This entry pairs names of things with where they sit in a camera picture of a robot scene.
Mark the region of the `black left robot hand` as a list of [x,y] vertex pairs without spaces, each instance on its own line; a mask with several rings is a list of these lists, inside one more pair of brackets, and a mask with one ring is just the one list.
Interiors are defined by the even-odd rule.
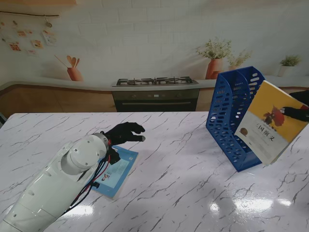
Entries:
[[101,131],[109,141],[109,145],[120,145],[126,142],[143,142],[145,136],[140,135],[145,132],[143,126],[139,125],[136,122],[125,122],[116,125],[114,128],[108,132]]

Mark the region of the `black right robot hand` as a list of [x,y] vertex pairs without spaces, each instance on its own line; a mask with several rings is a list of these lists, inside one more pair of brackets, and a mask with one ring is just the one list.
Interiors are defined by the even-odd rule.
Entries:
[[[290,96],[295,98],[296,100],[302,102],[304,105],[309,106],[309,91],[299,91],[290,93]],[[308,122],[309,121],[309,109],[296,109],[292,107],[283,107],[280,109],[281,113],[285,116],[289,116],[291,118]]]

